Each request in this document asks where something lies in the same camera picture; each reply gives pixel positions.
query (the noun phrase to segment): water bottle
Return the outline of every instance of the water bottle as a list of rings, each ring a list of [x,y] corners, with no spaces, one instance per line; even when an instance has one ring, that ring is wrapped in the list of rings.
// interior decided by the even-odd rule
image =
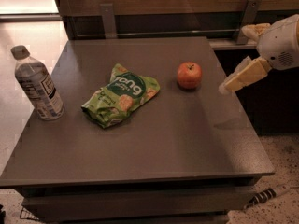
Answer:
[[[38,116],[54,120],[64,113],[64,103],[45,64],[30,56],[25,46],[11,49],[16,61],[15,77],[28,96]]]

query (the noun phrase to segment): snack bag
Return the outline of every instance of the snack bag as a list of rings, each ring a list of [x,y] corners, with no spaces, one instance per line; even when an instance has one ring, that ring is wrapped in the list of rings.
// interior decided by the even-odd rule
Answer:
[[[121,64],[112,70],[110,83],[97,91],[81,108],[102,128],[115,125],[158,93],[156,79],[137,76]]]

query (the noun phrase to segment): bottle cap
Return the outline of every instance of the bottle cap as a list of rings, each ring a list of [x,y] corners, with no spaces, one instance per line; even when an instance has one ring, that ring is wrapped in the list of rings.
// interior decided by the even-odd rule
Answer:
[[[16,60],[25,59],[30,56],[28,49],[23,45],[13,47],[11,53]]]

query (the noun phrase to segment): floor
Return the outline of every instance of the floor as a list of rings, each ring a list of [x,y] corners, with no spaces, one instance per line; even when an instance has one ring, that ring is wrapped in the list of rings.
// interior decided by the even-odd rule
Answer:
[[[14,60],[10,49],[26,45],[33,57],[42,61],[51,71],[55,66],[67,36],[59,21],[0,23],[0,174],[20,138],[32,107],[16,83]],[[246,211],[229,212],[229,224],[298,223],[299,220],[299,133],[260,136],[261,142],[273,162],[276,173],[262,178],[258,191],[288,184],[292,189],[267,203]],[[20,219],[22,197],[13,189],[0,189],[0,204],[6,211],[6,224],[38,223]],[[34,218],[22,215],[21,218]]]

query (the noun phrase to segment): red apple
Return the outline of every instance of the red apple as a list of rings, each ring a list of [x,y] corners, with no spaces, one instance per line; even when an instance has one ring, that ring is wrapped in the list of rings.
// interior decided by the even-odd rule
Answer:
[[[202,80],[202,68],[197,63],[185,62],[178,67],[177,81],[184,89],[195,89]]]

